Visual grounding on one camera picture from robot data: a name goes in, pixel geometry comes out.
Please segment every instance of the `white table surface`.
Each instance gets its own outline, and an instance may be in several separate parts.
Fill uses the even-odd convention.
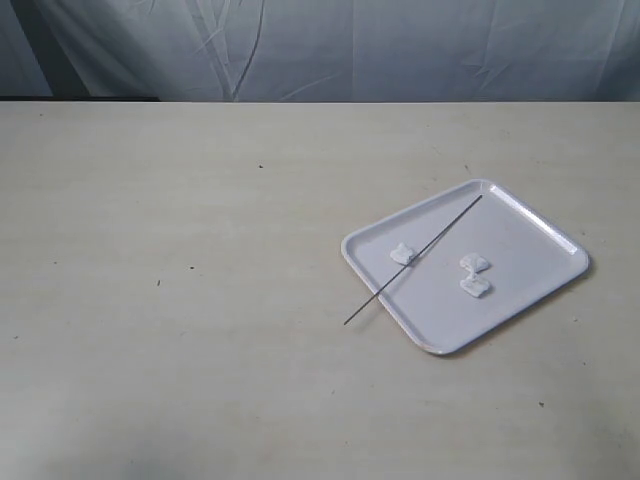
[[[639,157],[640,104],[0,103],[0,478],[640,478]],[[342,238],[471,177],[590,274],[448,358],[343,327]]]

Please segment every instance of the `tabletop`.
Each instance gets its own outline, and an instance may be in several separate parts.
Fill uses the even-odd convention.
[[[640,104],[0,103],[0,477],[640,476]],[[423,352],[340,255],[470,178],[582,279]]]

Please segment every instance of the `tray rim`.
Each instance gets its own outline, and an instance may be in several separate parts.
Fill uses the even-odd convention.
[[[393,220],[395,218],[398,218],[404,214],[406,214],[407,212],[410,212],[411,210],[414,210],[416,208],[422,207],[426,204],[432,203],[432,202],[436,202],[438,199],[445,197],[457,190],[461,190],[464,189],[465,187],[472,185],[472,184],[479,184],[480,186],[480,191],[481,192],[485,192],[485,187],[489,186],[489,187],[497,187],[500,190],[502,190],[502,193],[506,194],[507,196],[510,197],[511,201],[515,201],[518,206],[527,211],[529,213],[529,215],[532,215],[534,217],[536,217],[539,221],[541,221],[541,223],[547,227],[551,227],[555,232],[557,232],[558,234],[560,234],[562,236],[562,238],[573,244],[576,247],[575,252],[573,253],[569,253],[570,255],[574,256],[574,255],[580,255],[580,257],[583,259],[583,264],[580,266],[580,268],[578,269],[577,273],[575,273],[575,275],[571,276],[568,280],[562,281],[560,284],[553,284],[550,286],[550,288],[548,288],[545,292],[543,292],[537,299],[527,303],[526,305],[523,305],[522,308],[520,308],[518,311],[514,312],[511,315],[506,316],[505,318],[501,318],[499,319],[499,321],[495,324],[492,325],[491,327],[483,330],[482,332],[480,332],[475,338],[466,341],[460,345],[454,346],[451,349],[439,349],[429,343],[423,342],[417,335],[416,333],[413,331],[413,329],[411,328],[410,325],[408,325],[406,322],[404,322],[402,320],[401,315],[399,314],[399,312],[396,311],[395,308],[393,308],[391,306],[391,304],[389,302],[387,302],[387,300],[382,297],[379,296],[378,297],[378,301],[384,306],[385,310],[391,315],[391,317],[396,321],[396,323],[402,328],[402,330],[404,330],[404,332],[406,333],[406,335],[413,341],[413,343],[415,343],[418,347],[420,347],[422,350],[434,354],[434,355],[448,355],[451,353],[454,353],[458,350],[460,350],[461,348],[463,348],[464,346],[473,343],[474,341],[476,341],[477,339],[483,337],[484,335],[486,335],[488,332],[490,332],[491,330],[497,328],[498,326],[502,325],[503,323],[505,323],[506,321],[520,315],[522,312],[524,312],[525,310],[527,310],[529,307],[531,307],[532,305],[535,305],[536,303],[544,300],[548,295],[550,295],[551,293],[555,292],[556,290],[568,285],[569,283],[573,282],[574,280],[576,280],[577,278],[579,278],[580,276],[582,276],[588,269],[589,266],[591,264],[591,260],[590,260],[590,256],[589,253],[584,249],[584,247],[582,247],[582,245],[580,245],[578,242],[576,242],[573,238],[571,238],[569,235],[567,235],[567,233],[562,230],[560,227],[558,227],[557,225],[555,225],[553,222],[550,222],[544,215],[541,215],[538,211],[536,211],[534,208],[532,208],[529,204],[527,204],[526,202],[522,201],[519,197],[516,197],[515,195],[513,195],[511,193],[510,190],[508,190],[507,188],[503,187],[501,184],[494,182],[493,180],[489,180],[486,178],[474,178],[471,180],[468,180],[466,182],[463,182],[459,185],[453,186],[451,188],[448,188],[436,195],[433,195],[431,197],[428,197],[420,202],[414,203],[413,205],[410,205],[406,208],[403,208],[402,210],[399,210],[391,215],[388,215],[380,220],[378,220],[377,222],[371,223],[369,225],[366,225],[362,228],[359,228],[357,230],[355,230],[354,232],[351,232],[350,234],[348,234],[346,237],[344,237],[344,239],[342,240],[341,244],[340,244],[340,250],[342,252],[342,256],[344,257],[344,259],[347,261],[347,263],[351,266],[351,268],[356,272],[356,274],[358,275],[358,277],[360,277],[360,279],[364,282],[364,284],[367,286],[367,288],[369,288],[369,290],[371,290],[371,292],[375,292],[377,291],[378,287],[374,286],[371,282],[371,279],[365,275],[365,273],[360,269],[360,267],[358,266],[357,262],[355,261],[355,259],[349,254],[348,252],[348,247],[349,244],[358,236],[362,235],[363,233],[366,233],[372,229],[375,229],[376,227],[379,227],[380,225],[387,223],[390,220]]]

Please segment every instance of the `white cotton piece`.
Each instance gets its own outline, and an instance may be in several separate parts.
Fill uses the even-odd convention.
[[[477,253],[469,253],[460,259],[460,266],[469,273],[479,273],[489,268],[491,264]]]
[[[411,247],[407,247],[404,243],[400,243],[395,250],[391,250],[389,256],[394,262],[406,265],[416,256],[416,251]]]
[[[460,280],[460,287],[472,297],[480,298],[491,288],[491,282],[480,275],[470,273],[467,278]]]

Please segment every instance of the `thin metal rod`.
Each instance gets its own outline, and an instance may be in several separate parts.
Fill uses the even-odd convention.
[[[478,203],[478,202],[480,201],[480,199],[481,199],[481,198],[482,198],[482,195],[478,195],[478,198],[476,198],[473,202],[471,202],[471,203],[467,206],[467,208],[465,208],[462,212],[460,212],[460,213],[458,214],[458,216],[457,216],[456,218],[454,218],[454,219],[451,221],[451,223],[450,223],[449,225],[447,225],[446,227],[444,227],[444,229],[443,229],[443,230],[442,230],[438,235],[436,235],[436,236],[434,237],[434,239],[433,239],[433,240],[431,240],[429,243],[427,243],[427,244],[424,246],[424,248],[423,248],[422,250],[420,250],[420,251],[418,252],[418,254],[417,254],[415,257],[413,257],[413,258],[412,258],[412,259],[411,259],[411,260],[410,260],[410,261],[409,261],[409,262],[408,262],[404,267],[402,267],[402,268],[400,269],[400,271],[398,271],[398,273],[396,273],[393,277],[391,277],[387,283],[385,283],[383,286],[381,286],[381,287],[378,289],[378,291],[377,291],[376,293],[374,293],[374,294],[371,296],[371,298],[369,298],[369,300],[367,300],[366,302],[364,302],[364,303],[362,304],[362,306],[361,306],[360,308],[358,308],[358,310],[356,310],[355,312],[353,312],[353,314],[352,314],[349,318],[347,318],[347,319],[345,320],[344,325],[346,325],[346,324],[347,324],[347,323],[349,323],[351,320],[353,320],[353,317],[355,317],[357,314],[359,314],[362,310],[364,310],[364,308],[365,308],[367,305],[369,305],[369,304],[370,304],[371,302],[373,302],[376,298],[378,298],[378,296],[382,293],[382,291],[383,291],[385,288],[387,288],[391,282],[393,282],[396,278],[398,278],[398,277],[400,276],[400,274],[401,274],[402,272],[404,272],[407,268],[409,268],[413,262],[415,262],[418,258],[420,258],[420,257],[422,256],[422,254],[423,254],[424,252],[426,252],[426,251],[429,249],[429,247],[430,247],[431,245],[433,245],[434,243],[436,243],[436,242],[437,242],[437,241],[438,241],[438,240],[439,240],[439,239],[440,239],[440,238],[441,238],[445,233],[447,233],[449,230],[451,230],[451,227],[453,227],[453,226],[458,222],[458,220],[460,220],[460,219],[464,216],[464,214],[465,214],[465,213],[467,213],[469,210],[471,210],[471,207],[473,207],[476,203]]]

